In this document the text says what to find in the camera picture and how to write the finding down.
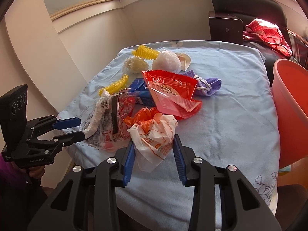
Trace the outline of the person's left hand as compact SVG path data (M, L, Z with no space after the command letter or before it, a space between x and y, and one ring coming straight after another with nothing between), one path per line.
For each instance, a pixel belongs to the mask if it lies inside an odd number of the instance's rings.
M30 178L41 179L45 174L45 166L32 167L27 169L22 169L22 171L28 175Z

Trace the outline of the purple sleeve left forearm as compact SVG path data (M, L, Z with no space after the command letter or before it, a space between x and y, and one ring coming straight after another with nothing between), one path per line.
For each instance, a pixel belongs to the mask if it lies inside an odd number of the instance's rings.
M11 162L5 162L2 155L1 182L16 187L25 186L27 184L25 173L14 166Z

